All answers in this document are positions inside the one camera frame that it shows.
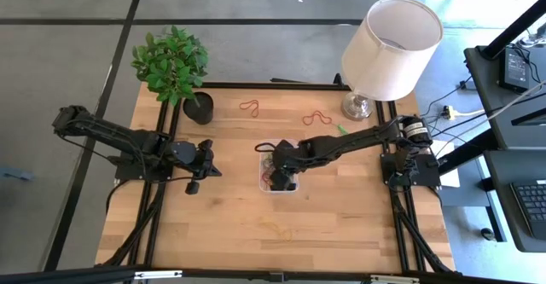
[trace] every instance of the clear plastic container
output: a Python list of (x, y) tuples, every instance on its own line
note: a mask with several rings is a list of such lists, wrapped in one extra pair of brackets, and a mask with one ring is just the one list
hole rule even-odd
[[(274, 145), (277, 145), (282, 139), (270, 139), (270, 140), (264, 140), (263, 142), (269, 142)], [(288, 142), (290, 142), (295, 147), (298, 147), (298, 141), (294, 139), (284, 139)], [(260, 153), (259, 154), (259, 176), (258, 176), (258, 185), (260, 190), (262, 190), (265, 193), (268, 194), (293, 194), (296, 192), (299, 188), (299, 180), (298, 175), (294, 174), (292, 176), (292, 183), (296, 184), (296, 188), (294, 190), (284, 190), (284, 191), (278, 191), (278, 190), (271, 190), (270, 187), (270, 179), (269, 175), (273, 173), (273, 159), (272, 159), (273, 153)]]

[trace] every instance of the keyboard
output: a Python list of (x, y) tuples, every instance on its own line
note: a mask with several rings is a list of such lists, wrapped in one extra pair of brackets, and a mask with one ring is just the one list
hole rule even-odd
[(512, 183), (512, 191), (535, 238), (546, 240), (546, 183)]

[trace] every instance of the rubber band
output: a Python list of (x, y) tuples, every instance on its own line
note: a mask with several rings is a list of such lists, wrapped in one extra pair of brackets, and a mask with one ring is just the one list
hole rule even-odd
[(241, 104), (239, 104), (239, 108), (242, 109), (242, 110), (247, 110), (248, 108), (252, 107), (253, 105), (256, 105), (256, 107), (252, 110), (250, 115), (253, 118), (256, 118), (259, 115), (259, 110), (258, 110), (259, 109), (259, 101), (258, 100), (251, 100), (251, 101), (242, 102)]
[(315, 110), (312, 115), (304, 116), (303, 118), (301, 118), (301, 121), (307, 126), (312, 125), (315, 121), (315, 116), (318, 116), (318, 118), (324, 125), (332, 124), (332, 118), (325, 116), (320, 110)]

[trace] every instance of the black desk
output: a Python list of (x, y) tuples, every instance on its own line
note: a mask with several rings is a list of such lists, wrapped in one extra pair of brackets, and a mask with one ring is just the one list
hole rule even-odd
[(546, 179), (546, 153), (486, 151), (484, 157), (515, 246), (522, 252), (546, 252), (546, 241), (531, 237), (509, 186), (514, 182)]
[[(536, 62), (541, 80), (546, 80), (546, 49), (529, 49)], [(486, 111), (502, 107), (518, 97), (514, 92), (498, 86), (499, 60), (488, 61), (477, 49), (465, 49), (467, 65), (476, 84), (476, 90)], [(485, 150), (546, 150), (546, 128), (542, 126), (513, 126), (512, 120), (546, 107), (546, 96), (514, 105), (490, 121), (491, 128), (469, 144), (463, 144), (440, 159), (440, 173), (446, 173), (480, 156)]]

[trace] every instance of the black plant pot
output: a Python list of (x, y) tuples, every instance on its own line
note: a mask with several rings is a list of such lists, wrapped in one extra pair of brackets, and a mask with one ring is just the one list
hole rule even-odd
[(199, 102), (199, 106), (195, 100), (186, 99), (182, 105), (183, 111), (195, 123), (208, 124), (212, 121), (212, 110), (214, 109), (212, 97), (205, 92), (195, 92), (195, 98)]

